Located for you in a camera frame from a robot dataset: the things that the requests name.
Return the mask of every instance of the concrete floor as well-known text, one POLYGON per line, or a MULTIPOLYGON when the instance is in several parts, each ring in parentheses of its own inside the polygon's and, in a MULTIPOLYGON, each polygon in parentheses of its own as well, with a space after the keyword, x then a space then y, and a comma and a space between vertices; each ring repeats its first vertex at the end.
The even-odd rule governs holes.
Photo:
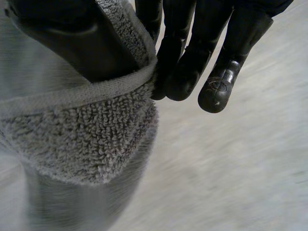
MULTIPOLYGON (((222 113, 197 104, 222 41, 189 99, 157 103, 148 169, 111 231, 308 230, 307 12, 295 0, 275 17, 222 113)), ((23 193, 16 167, 0 160, 0 219, 13 223, 23 193)))

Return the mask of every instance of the glove finger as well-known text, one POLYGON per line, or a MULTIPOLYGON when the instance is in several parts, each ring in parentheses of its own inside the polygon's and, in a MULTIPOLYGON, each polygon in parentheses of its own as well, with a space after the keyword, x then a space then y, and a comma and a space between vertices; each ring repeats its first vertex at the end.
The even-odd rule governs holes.
POLYGON ((197 1, 192 39, 166 83, 168 98, 182 101, 190 96, 232 11, 233 6, 221 0, 197 1))
POLYGON ((199 106, 203 110, 218 113, 226 107, 233 85, 252 47, 272 23, 268 14, 253 5, 235 6, 215 67, 198 97, 199 106))
POLYGON ((157 79, 153 99, 163 99, 167 76, 183 54, 191 26, 196 0, 164 0, 166 30, 157 54, 157 79))
POLYGON ((162 0, 135 0, 136 15, 156 43, 162 23, 162 0))

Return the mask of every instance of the fingertip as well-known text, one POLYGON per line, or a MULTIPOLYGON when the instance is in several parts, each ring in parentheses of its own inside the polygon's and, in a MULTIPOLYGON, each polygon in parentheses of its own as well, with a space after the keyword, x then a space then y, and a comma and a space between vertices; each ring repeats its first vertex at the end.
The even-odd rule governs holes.
POLYGON ((223 82, 207 81, 198 96, 199 106, 206 112, 219 113, 229 101, 231 89, 223 82))
POLYGON ((197 71, 188 73, 174 72, 166 84, 166 96, 174 101, 186 100, 192 93, 199 79, 197 71))

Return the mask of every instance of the gloved hand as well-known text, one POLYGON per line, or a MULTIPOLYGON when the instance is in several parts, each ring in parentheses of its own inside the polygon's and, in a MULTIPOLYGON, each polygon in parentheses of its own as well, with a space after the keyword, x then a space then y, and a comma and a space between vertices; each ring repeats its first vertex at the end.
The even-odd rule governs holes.
POLYGON ((135 0, 136 13, 157 40, 165 13, 166 31, 158 51, 154 100, 187 99, 202 75, 224 27, 227 35, 198 102, 211 113, 222 111, 252 47, 272 25, 272 17, 293 0, 135 0), (185 44, 195 12, 192 38, 185 44))

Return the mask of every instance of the black glove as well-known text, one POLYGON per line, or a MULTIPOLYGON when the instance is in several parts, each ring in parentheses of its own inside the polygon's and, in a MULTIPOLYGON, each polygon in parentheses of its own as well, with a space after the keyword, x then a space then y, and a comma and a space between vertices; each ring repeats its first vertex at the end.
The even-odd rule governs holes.
POLYGON ((136 13, 156 41, 165 13, 166 31, 158 51, 153 99, 187 99, 202 75, 229 21, 227 35, 198 102, 211 113, 222 111, 252 47, 293 0, 136 0, 136 13), (192 38, 184 48, 195 12, 192 38))

